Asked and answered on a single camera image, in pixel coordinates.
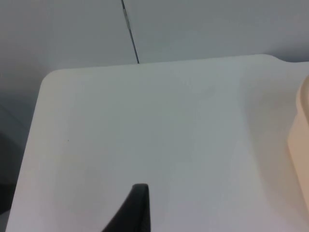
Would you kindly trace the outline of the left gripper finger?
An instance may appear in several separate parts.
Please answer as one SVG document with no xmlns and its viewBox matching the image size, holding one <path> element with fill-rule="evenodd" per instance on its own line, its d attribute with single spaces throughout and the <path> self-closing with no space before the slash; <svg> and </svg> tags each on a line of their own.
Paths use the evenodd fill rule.
<svg viewBox="0 0 309 232">
<path fill-rule="evenodd" d="M 150 232 L 150 195 L 147 184 L 134 184 L 104 232 Z"/>
</svg>

